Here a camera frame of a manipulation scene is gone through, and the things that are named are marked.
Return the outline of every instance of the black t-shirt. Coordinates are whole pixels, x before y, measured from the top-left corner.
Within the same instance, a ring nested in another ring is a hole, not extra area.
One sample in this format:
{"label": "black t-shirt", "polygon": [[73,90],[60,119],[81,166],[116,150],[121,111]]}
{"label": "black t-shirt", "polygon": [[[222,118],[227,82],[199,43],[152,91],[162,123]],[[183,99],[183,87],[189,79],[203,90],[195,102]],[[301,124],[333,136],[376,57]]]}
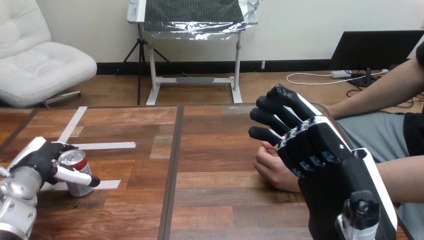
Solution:
{"label": "black t-shirt", "polygon": [[[416,58],[424,68],[424,42],[416,49]],[[403,136],[405,137],[406,147],[410,156],[424,155],[423,113],[409,112],[403,120]]]}

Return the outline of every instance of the robotic hand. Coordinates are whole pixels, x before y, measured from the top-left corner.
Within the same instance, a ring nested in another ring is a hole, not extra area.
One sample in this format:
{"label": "robotic hand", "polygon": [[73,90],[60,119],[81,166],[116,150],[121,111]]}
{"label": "robotic hand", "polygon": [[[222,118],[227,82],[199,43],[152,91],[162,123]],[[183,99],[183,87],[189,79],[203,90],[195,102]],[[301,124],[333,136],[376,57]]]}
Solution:
{"label": "robotic hand", "polygon": [[314,240],[394,240],[397,217],[371,154],[351,150],[301,95],[277,85],[256,101],[250,137],[277,146],[296,175]]}
{"label": "robotic hand", "polygon": [[28,240],[36,220],[37,193],[45,182],[58,179],[89,187],[100,184],[99,178],[55,162],[62,152],[77,147],[62,142],[32,140],[7,169],[0,167],[0,239]]}

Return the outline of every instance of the monitor stand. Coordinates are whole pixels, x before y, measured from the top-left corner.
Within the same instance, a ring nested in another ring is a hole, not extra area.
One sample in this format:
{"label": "monitor stand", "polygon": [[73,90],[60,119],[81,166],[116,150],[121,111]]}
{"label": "monitor stand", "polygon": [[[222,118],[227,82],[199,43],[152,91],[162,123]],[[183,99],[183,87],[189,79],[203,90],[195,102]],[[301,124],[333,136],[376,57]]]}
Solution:
{"label": "monitor stand", "polygon": [[375,78],[371,75],[371,68],[369,68],[369,67],[366,69],[366,74],[361,74],[361,73],[352,74],[351,76],[346,77],[346,79],[355,79],[355,80],[351,80],[351,81],[347,81],[347,82],[352,84],[352,85],[355,85],[357,87],[363,87],[363,88],[369,87],[371,84],[373,84],[375,81],[377,81],[377,78]]}

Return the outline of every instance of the soda can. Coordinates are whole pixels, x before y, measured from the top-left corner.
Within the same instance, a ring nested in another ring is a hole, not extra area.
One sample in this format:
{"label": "soda can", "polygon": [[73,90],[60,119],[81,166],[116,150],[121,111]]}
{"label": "soda can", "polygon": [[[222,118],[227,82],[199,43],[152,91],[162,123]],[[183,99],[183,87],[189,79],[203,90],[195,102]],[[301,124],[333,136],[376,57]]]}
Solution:
{"label": "soda can", "polygon": [[[62,153],[57,161],[61,164],[73,167],[81,173],[92,175],[89,161],[83,150],[73,149]],[[74,197],[83,197],[93,191],[93,187],[85,186],[78,183],[66,182],[69,194]]]}

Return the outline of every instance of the gray shorts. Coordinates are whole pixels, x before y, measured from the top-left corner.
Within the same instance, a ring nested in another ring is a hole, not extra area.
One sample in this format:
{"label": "gray shorts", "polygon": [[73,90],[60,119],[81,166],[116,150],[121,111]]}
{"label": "gray shorts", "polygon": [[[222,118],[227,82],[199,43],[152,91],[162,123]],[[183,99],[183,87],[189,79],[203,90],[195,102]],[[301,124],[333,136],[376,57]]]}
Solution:
{"label": "gray shorts", "polygon": [[[376,163],[409,157],[404,114],[374,112],[337,121],[355,149],[367,148]],[[415,240],[424,240],[424,203],[403,203],[397,211]]]}

